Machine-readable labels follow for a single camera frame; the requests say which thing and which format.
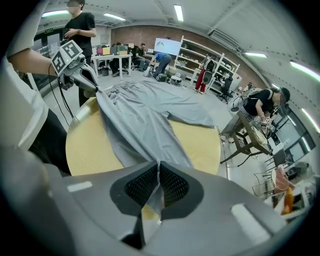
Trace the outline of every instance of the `white sleeve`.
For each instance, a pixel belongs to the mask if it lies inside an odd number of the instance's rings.
[[[48,0],[41,1],[25,19],[17,33],[14,35],[7,50],[7,56],[19,53],[34,45],[34,37],[37,33],[41,16],[48,4]]]

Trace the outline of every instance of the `exit sign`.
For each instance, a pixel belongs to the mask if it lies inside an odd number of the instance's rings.
[[[48,34],[48,33],[51,33],[51,32],[53,32],[53,31],[54,31],[53,28],[49,28],[49,29],[46,29],[46,30],[44,31],[44,33],[45,33],[45,34]]]

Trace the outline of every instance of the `person in blue shirt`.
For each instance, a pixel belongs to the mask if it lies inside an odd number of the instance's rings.
[[[168,53],[158,52],[153,57],[149,63],[149,66],[154,65],[156,60],[160,62],[159,66],[156,68],[153,77],[156,78],[159,73],[164,74],[166,71],[166,67],[172,61],[172,57]]]

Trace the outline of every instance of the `ceiling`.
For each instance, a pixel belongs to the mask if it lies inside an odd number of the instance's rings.
[[[174,4],[182,6],[184,22],[177,20]],[[46,12],[66,6],[67,1],[50,0]],[[274,0],[86,0],[84,11],[93,13],[100,26],[163,25],[211,37],[252,64],[267,84],[288,88],[292,105],[320,120],[320,83],[289,64],[295,60],[319,73],[319,59],[297,21]],[[69,19],[68,14],[42,18],[38,31],[62,27]],[[247,57],[247,51],[268,58]]]

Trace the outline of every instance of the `fluorescent light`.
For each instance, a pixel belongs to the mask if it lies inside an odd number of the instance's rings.
[[[311,115],[310,115],[304,108],[302,108],[301,110],[302,110],[302,112],[306,115],[306,117],[309,119],[309,121],[312,123],[312,125],[313,125],[313,127],[315,128],[316,132],[317,132],[318,134],[320,134],[320,128],[319,128],[319,126],[317,125],[316,121],[313,120],[313,118],[311,117]]]
[[[174,5],[174,9],[175,9],[176,17],[178,18],[178,21],[183,22],[184,16],[182,15],[182,7],[180,5]]]
[[[272,83],[272,86],[279,89],[279,86],[276,86],[274,83]]]
[[[267,58],[267,56],[265,54],[262,54],[262,53],[246,52],[245,54],[248,55],[248,56]]]
[[[309,147],[309,145],[308,145],[308,143],[307,143],[307,141],[306,141],[305,137],[302,137],[302,140],[303,140],[303,143],[305,144],[306,150],[308,150],[308,152],[310,152],[310,151],[311,151],[311,149],[310,149],[310,147]]]
[[[53,15],[59,15],[59,14],[68,14],[69,12],[67,10],[54,10],[54,11],[48,11],[42,14],[42,18],[49,17]]]
[[[297,126],[296,123],[291,119],[290,116],[287,116],[289,118],[289,120],[291,121],[291,123],[294,125],[294,126]]]
[[[109,14],[109,13],[105,13],[104,16],[107,16],[107,17],[110,17],[110,18],[114,18],[114,19],[117,19],[117,20],[120,20],[120,21],[125,21],[126,20],[125,18],[121,18],[121,17],[118,17],[118,16],[113,15],[113,14]]]
[[[294,61],[290,61],[290,64],[292,67],[295,67],[296,69],[298,70],[301,70],[305,73],[307,73],[308,75],[312,76],[313,78],[315,78],[318,82],[320,82],[320,75],[317,74],[316,72],[314,72],[313,70],[305,67],[305,66],[302,66]]]

